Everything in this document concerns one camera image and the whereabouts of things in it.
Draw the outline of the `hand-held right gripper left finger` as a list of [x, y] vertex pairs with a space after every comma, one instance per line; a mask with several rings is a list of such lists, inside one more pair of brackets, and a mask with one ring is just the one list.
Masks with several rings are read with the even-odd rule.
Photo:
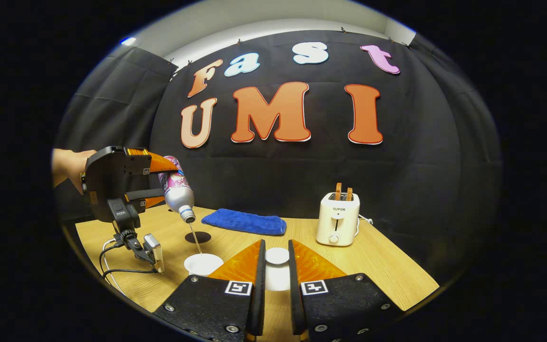
[[155, 316], [194, 338], [254, 342], [264, 329], [265, 251], [259, 240], [209, 276], [187, 276]]

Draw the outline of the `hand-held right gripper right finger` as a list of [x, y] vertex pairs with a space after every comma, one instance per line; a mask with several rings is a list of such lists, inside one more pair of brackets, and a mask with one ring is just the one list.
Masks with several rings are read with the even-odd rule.
[[292, 331], [302, 342], [373, 342], [404, 311], [365, 273], [346, 274], [289, 240]]

